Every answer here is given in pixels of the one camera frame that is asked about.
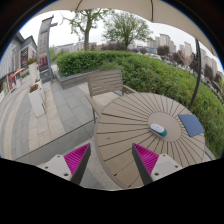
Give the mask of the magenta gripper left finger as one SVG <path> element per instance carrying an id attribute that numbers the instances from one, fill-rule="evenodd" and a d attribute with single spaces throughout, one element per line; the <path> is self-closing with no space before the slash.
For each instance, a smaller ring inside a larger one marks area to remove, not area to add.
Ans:
<path id="1" fill-rule="evenodd" d="M 46 163 L 40 164 L 39 168 L 79 185 L 90 155 L 91 145 L 85 144 L 65 156 L 55 155 Z"/>

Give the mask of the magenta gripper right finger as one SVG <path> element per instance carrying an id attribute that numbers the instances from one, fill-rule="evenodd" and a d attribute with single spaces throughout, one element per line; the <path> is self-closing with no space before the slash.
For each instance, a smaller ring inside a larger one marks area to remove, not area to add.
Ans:
<path id="1" fill-rule="evenodd" d="M 144 185 L 182 169 L 167 154 L 156 154 L 143 146 L 132 144 L 132 154 Z"/>

